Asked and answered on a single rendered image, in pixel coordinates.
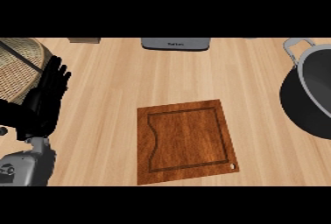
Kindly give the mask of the grey appliance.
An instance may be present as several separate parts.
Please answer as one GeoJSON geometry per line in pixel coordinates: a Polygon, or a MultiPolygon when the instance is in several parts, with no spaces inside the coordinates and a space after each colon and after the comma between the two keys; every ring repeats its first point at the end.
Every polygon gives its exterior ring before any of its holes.
{"type": "Polygon", "coordinates": [[[170,51],[206,51],[210,48],[210,38],[142,38],[145,49],[170,51]]]}

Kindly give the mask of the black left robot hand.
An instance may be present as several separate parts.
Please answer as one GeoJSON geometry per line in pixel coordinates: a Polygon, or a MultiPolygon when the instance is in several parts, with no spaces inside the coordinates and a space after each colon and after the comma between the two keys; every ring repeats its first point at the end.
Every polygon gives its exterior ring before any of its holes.
{"type": "Polygon", "coordinates": [[[15,128],[18,141],[49,137],[57,129],[61,100],[71,77],[67,69],[62,59],[52,56],[37,87],[28,91],[23,104],[0,99],[0,125],[15,128]]]}

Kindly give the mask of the brown wooden cutting board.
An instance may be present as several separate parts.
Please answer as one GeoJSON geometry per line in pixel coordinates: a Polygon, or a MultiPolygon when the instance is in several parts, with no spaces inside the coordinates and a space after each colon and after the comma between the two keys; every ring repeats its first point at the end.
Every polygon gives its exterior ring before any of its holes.
{"type": "Polygon", "coordinates": [[[138,109],[141,185],[240,171],[218,100],[138,109]]]}

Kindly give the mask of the small brown wooden block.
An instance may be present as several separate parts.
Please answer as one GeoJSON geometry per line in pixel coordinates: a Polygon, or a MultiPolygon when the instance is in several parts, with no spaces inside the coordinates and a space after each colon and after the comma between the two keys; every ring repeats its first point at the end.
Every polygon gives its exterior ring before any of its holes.
{"type": "Polygon", "coordinates": [[[70,43],[99,44],[101,38],[68,38],[70,43]]]}

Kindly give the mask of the wicker basket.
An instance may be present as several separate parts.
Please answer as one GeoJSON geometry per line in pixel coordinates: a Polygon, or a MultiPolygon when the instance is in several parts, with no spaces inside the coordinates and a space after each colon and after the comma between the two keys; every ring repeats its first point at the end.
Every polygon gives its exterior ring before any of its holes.
{"type": "MultiPolygon", "coordinates": [[[[0,41],[40,69],[46,68],[52,52],[36,38],[0,38],[0,41]]],[[[40,76],[40,72],[0,46],[0,99],[21,105],[40,76]]]]}

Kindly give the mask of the dark grey metal pot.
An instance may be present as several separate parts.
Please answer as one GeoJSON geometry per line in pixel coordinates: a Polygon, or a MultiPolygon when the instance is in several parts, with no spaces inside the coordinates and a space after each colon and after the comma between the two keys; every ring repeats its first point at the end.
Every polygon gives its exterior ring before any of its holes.
{"type": "Polygon", "coordinates": [[[294,62],[280,90],[284,112],[303,131],[331,140],[331,44],[290,38],[284,50],[294,62]]]}

